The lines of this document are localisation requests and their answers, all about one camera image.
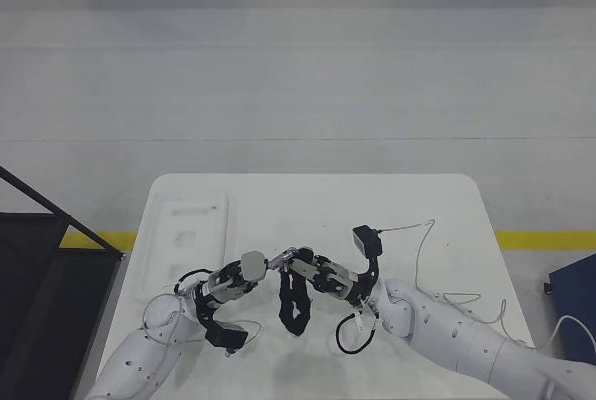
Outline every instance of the metal rod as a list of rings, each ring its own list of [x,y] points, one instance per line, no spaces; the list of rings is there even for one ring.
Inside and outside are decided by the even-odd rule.
[[[16,189],[20,190],[22,193],[29,196],[33,199],[36,203],[40,204],[41,206],[45,207],[47,210],[51,211],[52,213],[58,215],[61,218],[64,218],[69,222],[69,225],[73,226],[74,228],[78,229],[80,232],[84,233],[89,239],[93,240],[94,242],[98,243],[100,246],[107,250],[116,251],[118,252],[118,257],[122,257],[123,253],[112,246],[109,242],[105,239],[98,236],[95,232],[91,229],[87,228],[85,225],[81,224],[71,215],[67,214],[63,211],[60,207],[49,201],[46,197],[35,191],[31,186],[27,185],[25,182],[21,181],[11,172],[7,171],[5,168],[0,166],[0,178],[4,181],[9,183],[11,186],[15,187]]]

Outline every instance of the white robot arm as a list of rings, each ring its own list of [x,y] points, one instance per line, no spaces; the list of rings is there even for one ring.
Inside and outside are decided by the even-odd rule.
[[[511,399],[596,400],[595,366],[554,359],[523,347],[414,285],[397,279],[379,281],[371,301],[385,330],[413,350]]]
[[[454,306],[435,301],[414,285],[381,280],[378,232],[358,227],[354,239],[369,260],[369,270],[363,274],[314,255],[309,248],[290,248],[271,261],[258,252],[246,253],[240,261],[211,273],[207,281],[178,290],[189,274],[183,276],[174,294],[152,300],[144,326],[130,333],[112,354],[86,399],[148,399],[181,356],[177,346],[203,333],[213,346],[225,348],[227,355],[242,348],[247,331],[214,321],[213,313],[253,290],[271,269],[282,273],[280,317],[294,334],[300,335],[309,320],[304,285],[309,281],[317,291],[347,301],[356,310],[368,306],[387,332],[422,356],[481,380],[513,400],[596,400],[595,366],[541,355],[466,317]],[[293,317],[293,305],[300,311],[298,317]],[[368,343],[355,351],[341,350],[356,354]]]

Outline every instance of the yellow tape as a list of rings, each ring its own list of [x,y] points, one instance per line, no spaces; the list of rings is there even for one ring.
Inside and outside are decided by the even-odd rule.
[[[122,251],[131,251],[136,242],[136,232],[98,234]],[[596,231],[500,231],[496,238],[501,250],[596,250]],[[80,232],[67,232],[60,247],[99,248]]]
[[[596,250],[596,231],[496,232],[501,250]]]
[[[136,243],[136,232],[97,232],[100,237],[120,251],[131,251]],[[95,242],[80,232],[67,232],[60,243],[67,249],[99,249]]]

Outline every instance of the white table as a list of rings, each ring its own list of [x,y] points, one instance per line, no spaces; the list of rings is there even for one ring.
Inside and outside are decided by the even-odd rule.
[[[151,246],[147,239],[153,235],[145,226],[154,223],[146,218],[155,199],[163,194],[204,193],[228,193],[224,262],[250,250],[273,257],[287,247],[306,245],[362,272],[367,263],[353,244],[353,227],[367,224],[379,229],[434,218],[436,226],[420,257],[421,286],[435,292],[482,293],[473,310],[486,319],[497,315],[506,298],[510,333],[531,344],[480,193],[464,175],[169,174],[151,188],[100,368],[140,324],[144,301],[136,299],[136,266]],[[381,277],[413,280],[424,229],[382,235]],[[186,345],[182,359],[153,398],[504,398],[479,381],[437,367],[381,328],[362,353],[341,354],[333,332],[350,307],[312,288],[311,321],[301,337],[293,337],[278,319],[279,287],[278,274],[270,272],[256,290],[216,314],[223,320],[259,321],[264,326],[260,337],[231,358],[207,343]]]

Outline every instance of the robot forearm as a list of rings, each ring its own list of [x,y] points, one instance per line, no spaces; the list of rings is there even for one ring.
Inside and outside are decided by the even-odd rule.
[[[522,347],[407,282],[379,281],[370,301],[375,302],[385,330],[413,350],[511,399],[596,399],[596,367]]]
[[[155,298],[145,327],[131,332],[113,352],[86,400],[146,400],[162,385],[182,355],[181,345],[202,326],[173,295]]]

